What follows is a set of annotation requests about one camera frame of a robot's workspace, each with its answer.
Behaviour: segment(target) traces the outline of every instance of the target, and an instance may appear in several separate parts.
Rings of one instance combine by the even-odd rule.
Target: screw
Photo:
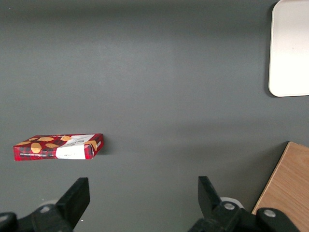
[[[265,214],[266,216],[270,217],[270,218],[271,218],[271,217],[274,218],[274,217],[276,216],[276,213],[275,213],[274,211],[270,210],[270,209],[264,210],[264,214]]]
[[[0,223],[6,221],[7,219],[8,219],[7,215],[0,217]]]
[[[231,203],[225,203],[224,208],[228,209],[228,210],[233,210],[233,209],[235,209],[235,206]]]
[[[48,212],[50,210],[50,208],[48,206],[44,206],[41,210],[40,210],[40,213],[41,214],[44,214],[46,212]]]

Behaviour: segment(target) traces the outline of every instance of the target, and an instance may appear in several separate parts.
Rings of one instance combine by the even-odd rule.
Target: gray table surface
[[[267,88],[274,0],[1,1],[0,212],[89,177],[76,232],[185,232],[197,177],[251,210],[308,97]],[[103,133],[93,160],[15,162],[37,134]]]

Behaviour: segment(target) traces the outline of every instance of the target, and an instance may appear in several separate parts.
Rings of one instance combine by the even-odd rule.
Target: white tray
[[[273,9],[269,91],[309,95],[309,0],[281,0]]]

